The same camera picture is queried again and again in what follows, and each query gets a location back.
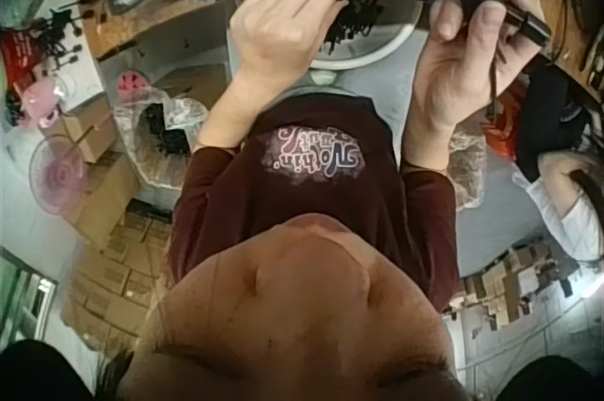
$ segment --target long dark hair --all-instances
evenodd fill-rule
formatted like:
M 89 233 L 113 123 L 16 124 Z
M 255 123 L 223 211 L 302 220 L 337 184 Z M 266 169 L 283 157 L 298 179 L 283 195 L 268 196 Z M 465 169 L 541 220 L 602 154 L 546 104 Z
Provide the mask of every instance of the long dark hair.
M 600 226 L 604 229 L 604 196 L 602 190 L 596 182 L 582 170 L 576 170 L 570 174 L 570 178 L 575 181 L 583 189 L 589 201 L 596 210 L 597 219 Z

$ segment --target wooden table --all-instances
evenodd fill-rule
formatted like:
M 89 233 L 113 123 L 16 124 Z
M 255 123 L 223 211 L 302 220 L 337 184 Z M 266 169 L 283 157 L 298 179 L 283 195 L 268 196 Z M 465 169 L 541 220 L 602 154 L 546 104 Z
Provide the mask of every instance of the wooden table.
M 120 15 L 113 15 L 106 0 L 97 0 L 92 6 L 96 19 L 84 21 L 83 27 L 92 56 L 96 59 L 110 56 L 112 51 L 131 42 L 145 30 L 164 24 L 184 14 L 202 9 L 213 0 L 144 0 L 137 7 Z M 107 21 L 100 23 L 98 16 L 107 13 Z
M 553 36 L 552 41 L 548 47 L 547 52 L 549 54 L 555 54 L 560 50 L 562 41 L 564 40 L 563 35 L 563 18 L 562 18 L 562 0 L 540 0 L 541 7 L 545 14 L 545 20 L 552 29 Z M 583 62 L 586 58 L 587 52 L 591 46 L 591 38 L 585 36 L 579 29 L 573 6 L 568 3 L 568 21 L 566 28 L 566 38 L 564 47 L 562 49 L 562 55 L 557 61 L 563 71 L 570 75 L 585 91 L 587 91 L 595 100 L 602 102 L 600 94 L 591 88 L 588 84 L 589 69 L 585 72 L 581 71 Z

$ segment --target plastic bag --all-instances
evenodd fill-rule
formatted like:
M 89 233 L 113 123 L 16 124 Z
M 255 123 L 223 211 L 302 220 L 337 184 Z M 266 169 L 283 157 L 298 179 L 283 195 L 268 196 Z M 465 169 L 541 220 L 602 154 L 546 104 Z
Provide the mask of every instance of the plastic bag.
M 144 116 L 151 104 L 163 104 L 166 129 L 182 129 L 192 152 L 208 111 L 192 99 L 172 99 L 166 92 L 154 88 L 144 90 L 131 101 L 114 108 L 113 116 L 126 152 L 143 180 L 152 186 L 180 190 L 189 158 L 166 155 L 158 149 Z
M 487 144 L 478 126 L 456 129 L 449 145 L 448 176 L 455 187 L 457 212 L 478 208 L 484 201 L 487 175 Z

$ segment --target eyebrow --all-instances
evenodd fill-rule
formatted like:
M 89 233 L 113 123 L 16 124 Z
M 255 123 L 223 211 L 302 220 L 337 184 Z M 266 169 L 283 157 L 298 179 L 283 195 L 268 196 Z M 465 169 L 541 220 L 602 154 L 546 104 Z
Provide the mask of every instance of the eyebrow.
M 223 363 L 210 359 L 205 353 L 196 347 L 168 344 L 155 349 L 153 355 L 159 354 L 175 359 L 185 360 L 193 365 L 203 368 L 206 371 L 215 373 L 218 376 L 226 377 L 234 381 L 243 379 L 243 372 L 235 368 L 228 367 Z

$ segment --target maroon sweater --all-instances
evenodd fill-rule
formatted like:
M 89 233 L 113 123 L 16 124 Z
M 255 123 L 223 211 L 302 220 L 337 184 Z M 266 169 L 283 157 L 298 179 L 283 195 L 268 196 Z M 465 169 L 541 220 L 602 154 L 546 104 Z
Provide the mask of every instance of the maroon sweater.
M 338 219 L 443 309 L 459 283 L 455 193 L 434 172 L 401 176 L 369 99 L 312 94 L 259 117 L 242 151 L 193 155 L 176 204 L 176 281 L 204 259 L 301 214 Z

